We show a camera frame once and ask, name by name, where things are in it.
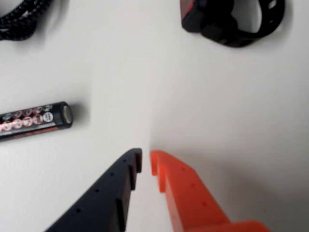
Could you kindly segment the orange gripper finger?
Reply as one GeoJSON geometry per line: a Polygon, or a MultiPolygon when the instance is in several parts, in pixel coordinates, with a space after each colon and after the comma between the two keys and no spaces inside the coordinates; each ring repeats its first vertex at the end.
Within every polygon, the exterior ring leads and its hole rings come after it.
{"type": "Polygon", "coordinates": [[[150,152],[152,175],[167,200],[175,232],[267,232],[258,221],[231,222],[196,171],[162,151],[150,152]]]}

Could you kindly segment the dark navy gripper finger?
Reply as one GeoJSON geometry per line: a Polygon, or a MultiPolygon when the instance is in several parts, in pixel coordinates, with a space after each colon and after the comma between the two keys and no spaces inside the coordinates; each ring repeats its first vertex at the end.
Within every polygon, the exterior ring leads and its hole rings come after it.
{"type": "Polygon", "coordinates": [[[124,232],[142,150],[124,153],[47,231],[124,232]]]}

